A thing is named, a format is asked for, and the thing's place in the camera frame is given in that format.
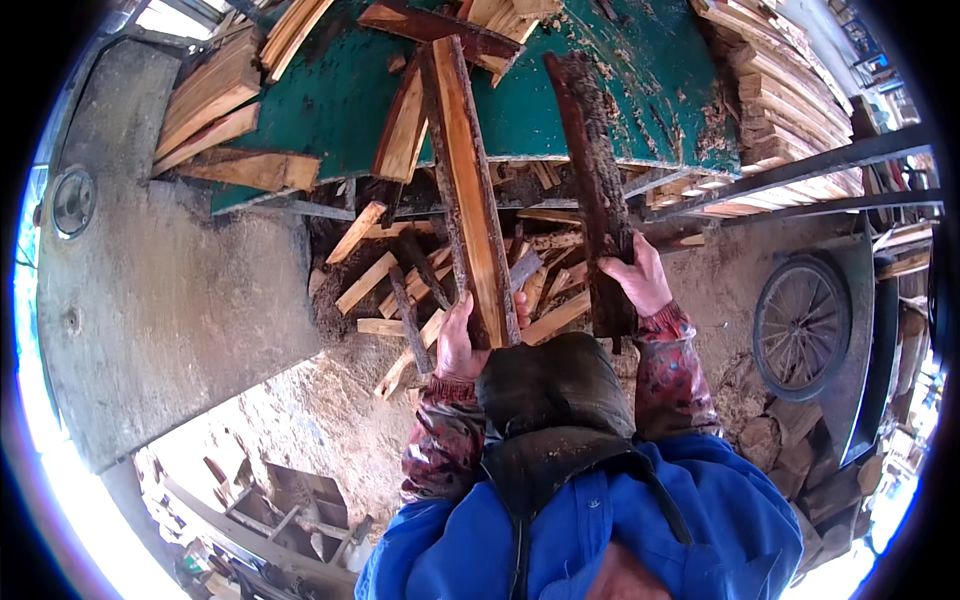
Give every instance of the blue jacket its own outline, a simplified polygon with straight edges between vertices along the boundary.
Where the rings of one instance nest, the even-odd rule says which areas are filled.
[[[694,544],[680,544],[646,484],[594,472],[566,484],[532,525],[528,597],[582,598],[611,539],[674,598],[777,598],[803,553],[790,505],[723,440],[687,435],[637,448],[684,516]],[[513,530],[489,482],[460,502],[409,504],[391,520],[356,598],[506,598]]]

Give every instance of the wheel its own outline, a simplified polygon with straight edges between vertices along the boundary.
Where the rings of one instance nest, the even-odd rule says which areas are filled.
[[[795,256],[767,279],[754,315],[754,359],[778,397],[801,402],[836,376],[850,343],[850,293],[827,262]]]

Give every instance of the green painted surface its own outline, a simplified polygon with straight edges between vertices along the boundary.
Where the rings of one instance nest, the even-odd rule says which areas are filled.
[[[618,159],[738,171],[732,122],[707,124],[716,71],[686,1],[611,1],[618,15],[629,18],[613,23],[593,0],[567,0],[564,17],[547,19],[534,31],[526,52],[496,89],[490,86],[490,73],[473,69],[473,96],[488,156],[566,157],[556,100],[540,57],[547,51],[583,50],[597,63],[601,89],[612,98],[611,135]],[[432,9],[440,3],[411,4]],[[387,72],[387,57],[402,50],[410,58],[414,44],[359,27],[356,17],[366,6],[361,0],[333,3],[280,81],[261,93],[257,131],[231,145],[320,156],[320,180],[369,173],[399,84],[399,76]],[[428,140],[420,160],[430,161],[432,155]],[[214,193],[213,209],[259,193],[225,185]]]

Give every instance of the tire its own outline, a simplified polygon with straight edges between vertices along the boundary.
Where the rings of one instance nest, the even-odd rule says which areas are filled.
[[[816,274],[835,298],[837,316],[836,348],[828,358],[827,364],[812,380],[800,387],[790,387],[783,385],[767,364],[763,353],[763,341],[761,340],[761,325],[763,323],[762,317],[765,314],[765,310],[769,302],[772,301],[772,295],[778,290],[779,284],[788,280],[791,276],[797,275],[794,273],[797,271]],[[811,254],[800,254],[790,258],[770,275],[756,302],[753,350],[754,361],[756,362],[756,367],[760,373],[760,378],[763,380],[763,384],[774,395],[790,402],[803,402],[820,394],[827,384],[840,372],[844,358],[847,355],[847,348],[850,344],[850,334],[851,300],[846,280],[838,274],[837,269],[830,266],[822,258]]]

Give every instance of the red patterned sleeve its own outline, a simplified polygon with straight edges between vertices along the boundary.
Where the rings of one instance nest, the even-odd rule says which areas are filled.
[[[693,347],[697,334],[675,301],[641,317],[636,334],[636,432],[645,441],[684,433],[722,435]]]
[[[486,426],[472,383],[431,377],[403,453],[403,501],[460,500],[467,495],[483,453]]]

